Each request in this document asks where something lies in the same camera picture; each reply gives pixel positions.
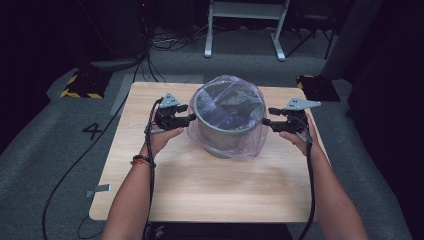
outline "wooden table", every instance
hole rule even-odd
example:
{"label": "wooden table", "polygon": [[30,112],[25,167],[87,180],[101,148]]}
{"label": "wooden table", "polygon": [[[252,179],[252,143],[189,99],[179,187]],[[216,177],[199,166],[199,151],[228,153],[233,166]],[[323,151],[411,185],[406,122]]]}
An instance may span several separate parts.
{"label": "wooden table", "polygon": [[[181,104],[189,104],[201,86],[133,84],[99,182],[111,184],[112,190],[96,193],[90,209],[92,219],[107,219],[130,161],[144,142],[143,131],[154,101],[170,92]],[[266,107],[282,108],[291,97],[305,99],[297,88],[259,88]],[[282,116],[268,118],[285,120]],[[215,158],[184,132],[172,139],[155,161],[151,221],[282,223],[306,222],[309,216],[306,158],[271,129],[260,155],[252,160]]]}

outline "wrist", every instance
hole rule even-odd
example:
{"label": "wrist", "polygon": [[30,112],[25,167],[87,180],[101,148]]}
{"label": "wrist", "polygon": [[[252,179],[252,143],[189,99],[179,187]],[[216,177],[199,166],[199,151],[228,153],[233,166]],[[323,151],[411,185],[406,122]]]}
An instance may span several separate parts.
{"label": "wrist", "polygon": [[[140,153],[139,153],[140,155],[143,155],[143,156],[146,156],[146,157],[150,157],[149,156],[149,151],[148,151],[148,149],[147,149],[147,144],[146,143],[144,143],[143,144],[143,146],[141,147],[141,149],[140,149]],[[155,151],[153,148],[152,148],[152,154],[153,154],[153,158],[155,158],[156,157],[156,154],[157,154],[157,151]]]}

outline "wire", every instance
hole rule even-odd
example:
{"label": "wire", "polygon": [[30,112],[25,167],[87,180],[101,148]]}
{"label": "wire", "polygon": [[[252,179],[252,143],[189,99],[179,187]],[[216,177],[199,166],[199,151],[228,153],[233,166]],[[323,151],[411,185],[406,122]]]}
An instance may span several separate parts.
{"label": "wire", "polygon": [[[135,69],[134,72],[134,77],[133,77],[133,83],[135,81],[135,76],[137,75],[137,71],[138,68],[140,67],[140,63],[137,65],[137,68]],[[44,210],[43,210],[43,216],[42,216],[42,220],[41,220],[41,227],[42,227],[42,231],[43,231],[43,238],[44,240],[47,240],[47,227],[46,227],[46,217],[47,217],[47,210],[48,207],[50,205],[50,201],[52,200],[54,194],[56,193],[57,189],[59,188],[59,186],[62,184],[63,180],[68,176],[68,174],[71,172],[71,170],[85,157],[85,155],[87,155],[87,153],[94,147],[94,145],[96,145],[96,143],[100,140],[100,138],[103,136],[103,134],[106,132],[106,130],[109,128],[109,126],[112,124],[113,120],[116,118],[116,116],[118,115],[119,111],[121,110],[121,108],[124,106],[124,103],[127,101],[128,98],[128,93],[125,96],[125,99],[122,101],[121,105],[119,106],[118,110],[116,110],[115,114],[112,116],[112,118],[109,120],[109,122],[107,123],[106,127],[103,129],[103,131],[100,133],[99,137],[96,138],[96,140],[94,140],[94,142],[81,154],[81,156],[68,168],[68,170],[66,170],[66,172],[62,175],[62,177],[60,178],[60,180],[56,183],[55,187],[53,188],[53,190],[50,192],[50,195],[46,201],[46,204],[44,205]]]}

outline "person's left hand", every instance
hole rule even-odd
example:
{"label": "person's left hand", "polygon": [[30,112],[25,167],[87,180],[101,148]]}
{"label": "person's left hand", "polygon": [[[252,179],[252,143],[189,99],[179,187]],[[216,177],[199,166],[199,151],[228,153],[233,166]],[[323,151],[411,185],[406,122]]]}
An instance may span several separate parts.
{"label": "person's left hand", "polygon": [[[150,145],[152,147],[153,156],[155,156],[160,150],[162,150],[171,138],[174,138],[174,137],[180,135],[183,131],[184,131],[183,128],[177,128],[177,129],[174,129],[174,130],[161,132],[161,133],[151,133],[150,134]],[[143,147],[141,148],[140,154],[141,155],[147,154],[146,143],[143,144]]]}

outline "chair leg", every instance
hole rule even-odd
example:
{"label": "chair leg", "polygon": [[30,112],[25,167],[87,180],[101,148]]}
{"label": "chair leg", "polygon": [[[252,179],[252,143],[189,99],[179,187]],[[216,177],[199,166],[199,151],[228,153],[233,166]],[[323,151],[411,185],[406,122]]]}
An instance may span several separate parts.
{"label": "chair leg", "polygon": [[330,52],[330,47],[331,47],[331,43],[333,42],[334,33],[335,33],[334,29],[333,29],[333,30],[331,30],[330,41],[329,41],[329,43],[328,43],[327,51],[326,51],[326,53],[325,53],[325,57],[324,57],[324,59],[325,59],[325,60],[327,60],[328,53]]}
{"label": "chair leg", "polygon": [[302,46],[302,44],[304,42],[306,42],[306,40],[308,40],[312,35],[314,34],[314,32],[311,32],[306,38],[304,38],[299,44],[297,44],[296,47],[294,47],[289,54],[286,55],[286,58],[290,56],[290,54],[292,54],[294,51],[296,51],[296,49],[298,49],[300,46]]}

